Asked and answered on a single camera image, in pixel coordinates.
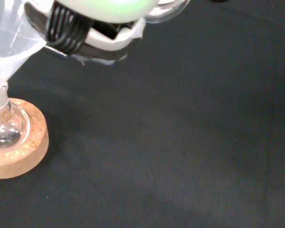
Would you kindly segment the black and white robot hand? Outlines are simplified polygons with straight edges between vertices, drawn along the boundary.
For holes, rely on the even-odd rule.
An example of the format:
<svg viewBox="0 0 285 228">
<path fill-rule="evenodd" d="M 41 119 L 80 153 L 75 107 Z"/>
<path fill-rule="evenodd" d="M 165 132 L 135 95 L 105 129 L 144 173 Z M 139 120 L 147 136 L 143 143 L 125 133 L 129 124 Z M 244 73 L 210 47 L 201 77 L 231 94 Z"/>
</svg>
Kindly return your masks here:
<svg viewBox="0 0 285 228">
<path fill-rule="evenodd" d="M 141 38 L 156 0 L 55 0 L 48 13 L 49 46 L 71 55 L 84 44 L 118 51 Z"/>
</svg>

